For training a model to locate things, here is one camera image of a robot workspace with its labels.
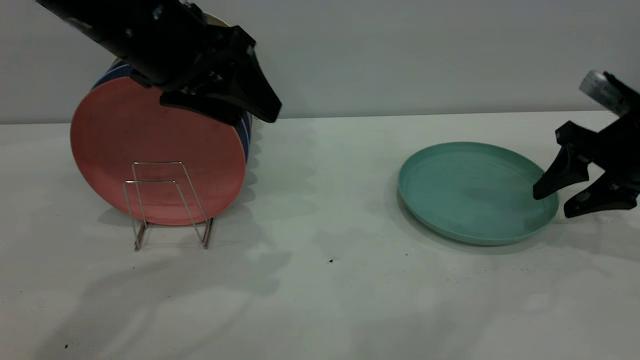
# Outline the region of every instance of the plate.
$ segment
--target plate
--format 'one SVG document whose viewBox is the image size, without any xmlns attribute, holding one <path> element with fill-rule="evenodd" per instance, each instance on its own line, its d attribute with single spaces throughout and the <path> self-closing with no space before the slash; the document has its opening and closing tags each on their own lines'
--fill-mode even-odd
<svg viewBox="0 0 640 360">
<path fill-rule="evenodd" d="M 182 161 L 206 218 L 227 208 L 242 188 L 245 150 L 234 127 L 203 115 L 159 104 L 161 91 L 129 78 L 94 88 L 71 125 L 71 148 L 80 173 L 104 200 L 128 213 L 123 183 L 133 180 L 134 161 Z M 139 165 L 138 180 L 176 180 L 196 222 L 206 220 L 180 165 Z M 189 225 L 174 184 L 140 184 L 147 221 Z M 127 188 L 133 216 L 142 213 L 135 185 Z"/>
<path fill-rule="evenodd" d="M 533 199 L 544 170 L 511 150 L 474 142 L 423 149 L 402 166 L 399 192 L 434 231 L 476 245 L 506 245 L 543 229 L 558 210 L 557 194 Z"/>
</svg>

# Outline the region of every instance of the green plate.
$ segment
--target green plate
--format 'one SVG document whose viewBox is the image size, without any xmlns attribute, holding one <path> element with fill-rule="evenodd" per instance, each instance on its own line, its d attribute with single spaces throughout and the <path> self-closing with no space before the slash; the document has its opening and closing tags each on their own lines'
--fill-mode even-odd
<svg viewBox="0 0 640 360">
<path fill-rule="evenodd" d="M 545 227 L 557 194 L 533 199 L 544 170 L 511 150 L 452 142 L 416 152 L 402 166 L 398 187 L 409 210 L 434 231 L 478 245 L 506 245 Z"/>
</svg>

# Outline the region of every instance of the white wall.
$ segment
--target white wall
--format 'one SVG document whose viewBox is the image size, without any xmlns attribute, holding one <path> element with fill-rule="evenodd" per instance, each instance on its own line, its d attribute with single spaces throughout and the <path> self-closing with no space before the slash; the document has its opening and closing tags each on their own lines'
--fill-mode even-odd
<svg viewBox="0 0 640 360">
<path fill-rule="evenodd" d="M 283 117 L 579 110 L 592 68 L 640 89 L 638 0 L 195 0 L 259 42 Z M 112 57 L 0 3 L 0 121 L 69 120 Z"/>
</svg>

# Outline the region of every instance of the red plate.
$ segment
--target red plate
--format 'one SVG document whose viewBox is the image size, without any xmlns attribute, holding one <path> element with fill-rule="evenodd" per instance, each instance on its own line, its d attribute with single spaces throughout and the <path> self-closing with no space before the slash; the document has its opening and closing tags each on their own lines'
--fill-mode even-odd
<svg viewBox="0 0 640 360">
<path fill-rule="evenodd" d="M 237 197 L 245 171 L 236 130 L 205 116 L 158 103 L 160 90 L 129 78 L 104 83 L 80 103 L 71 125 L 71 149 L 80 173 L 104 200 L 129 213 L 123 183 L 134 161 L 182 161 L 207 218 Z M 205 221 L 180 165 L 138 165 L 139 181 L 176 180 L 196 222 Z M 138 193 L 127 185 L 133 216 L 142 219 Z M 191 219 L 174 184 L 140 184 L 148 222 L 188 225 Z"/>
</svg>

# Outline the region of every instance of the table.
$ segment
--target table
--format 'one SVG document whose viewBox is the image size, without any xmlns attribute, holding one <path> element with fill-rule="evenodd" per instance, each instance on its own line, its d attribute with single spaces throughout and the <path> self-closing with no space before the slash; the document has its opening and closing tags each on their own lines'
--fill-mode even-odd
<svg viewBox="0 0 640 360">
<path fill-rule="evenodd" d="M 193 228 L 152 227 L 140 252 L 77 171 L 68 124 L 0 126 L 0 358 L 637 359 L 640 209 L 560 211 L 530 240 L 472 247 L 420 225 L 396 192 L 429 145 L 492 143 L 547 168 L 561 124 L 613 119 L 258 122 L 211 248 Z"/>
</svg>

